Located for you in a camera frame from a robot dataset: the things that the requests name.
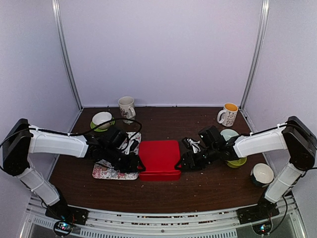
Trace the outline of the red box base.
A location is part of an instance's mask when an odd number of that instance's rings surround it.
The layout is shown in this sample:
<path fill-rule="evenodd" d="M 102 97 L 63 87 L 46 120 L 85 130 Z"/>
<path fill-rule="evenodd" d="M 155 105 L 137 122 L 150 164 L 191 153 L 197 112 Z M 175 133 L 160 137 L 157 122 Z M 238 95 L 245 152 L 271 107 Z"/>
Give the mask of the red box base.
<path fill-rule="evenodd" d="M 180 171 L 157 172 L 157 173 L 141 172 L 141 173 L 139 173 L 139 178 L 142 181 L 174 181 L 174 180 L 179 180 L 180 177 L 181 177 Z"/>

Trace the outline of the red box lid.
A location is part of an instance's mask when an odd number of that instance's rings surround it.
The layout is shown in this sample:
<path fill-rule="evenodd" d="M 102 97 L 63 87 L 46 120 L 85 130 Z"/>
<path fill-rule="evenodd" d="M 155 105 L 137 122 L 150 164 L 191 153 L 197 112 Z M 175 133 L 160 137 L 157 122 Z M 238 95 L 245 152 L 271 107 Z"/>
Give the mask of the red box lid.
<path fill-rule="evenodd" d="M 174 174 L 180 160 L 179 143 L 176 140 L 142 141 L 139 157 L 146 174 Z"/>

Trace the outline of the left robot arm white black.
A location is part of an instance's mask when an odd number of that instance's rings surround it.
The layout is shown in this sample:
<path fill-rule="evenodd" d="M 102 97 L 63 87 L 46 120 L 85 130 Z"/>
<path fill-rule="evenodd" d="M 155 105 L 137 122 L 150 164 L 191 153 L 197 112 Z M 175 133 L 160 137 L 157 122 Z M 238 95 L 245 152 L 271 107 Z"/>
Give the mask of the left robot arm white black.
<path fill-rule="evenodd" d="M 71 216 L 71 209 L 61 191 L 43 178 L 28 159 L 29 154 L 44 153 L 76 158 L 105 160 L 121 173 L 145 170 L 139 155 L 134 151 L 139 142 L 127 132 L 110 126 L 105 132 L 94 135 L 89 130 L 82 133 L 65 133 L 39 128 L 20 119 L 0 144 L 2 170 L 18 178 L 38 195 L 60 220 Z"/>

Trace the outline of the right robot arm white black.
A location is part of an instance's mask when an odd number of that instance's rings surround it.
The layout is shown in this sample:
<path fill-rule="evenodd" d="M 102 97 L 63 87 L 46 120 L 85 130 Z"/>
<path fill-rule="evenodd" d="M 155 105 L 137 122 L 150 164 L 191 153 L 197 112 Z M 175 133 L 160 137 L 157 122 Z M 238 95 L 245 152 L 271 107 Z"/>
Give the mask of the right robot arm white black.
<path fill-rule="evenodd" d="M 282 196 L 315 165 L 317 137 L 296 116 L 289 117 L 286 122 L 275 127 L 255 133 L 242 133 L 229 140 L 225 140 L 215 126 L 203 128 L 198 135 L 203 145 L 188 137 L 182 139 L 187 152 L 180 157 L 175 169 L 198 171 L 216 160 L 234 161 L 272 151 L 288 152 L 288 162 L 254 207 L 254 215 L 259 219 L 270 214 Z"/>

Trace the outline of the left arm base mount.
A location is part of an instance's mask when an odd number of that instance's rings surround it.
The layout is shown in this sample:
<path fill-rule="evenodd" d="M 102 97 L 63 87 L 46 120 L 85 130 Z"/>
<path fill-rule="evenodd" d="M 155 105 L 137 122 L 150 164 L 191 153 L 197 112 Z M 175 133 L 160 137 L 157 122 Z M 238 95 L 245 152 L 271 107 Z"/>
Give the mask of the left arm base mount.
<path fill-rule="evenodd" d="M 76 225 L 85 225 L 89 211 L 83 208 L 69 206 L 60 190 L 57 190 L 59 200 L 54 205 L 49 205 L 42 200 L 43 207 L 46 208 L 45 215 L 56 219 L 53 225 L 53 232 L 60 238 L 68 236 Z"/>

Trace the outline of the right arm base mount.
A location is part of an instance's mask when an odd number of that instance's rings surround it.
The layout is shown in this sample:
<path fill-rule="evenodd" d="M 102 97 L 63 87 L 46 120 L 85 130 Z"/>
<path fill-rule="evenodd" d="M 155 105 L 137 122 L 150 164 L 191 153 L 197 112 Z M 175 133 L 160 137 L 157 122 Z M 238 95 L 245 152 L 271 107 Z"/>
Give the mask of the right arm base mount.
<path fill-rule="evenodd" d="M 268 201 L 264 195 L 265 192 L 256 205 L 236 211 L 240 224 L 251 223 L 253 231 L 260 236 L 268 236 L 273 231 L 272 218 L 280 214 L 276 203 Z"/>

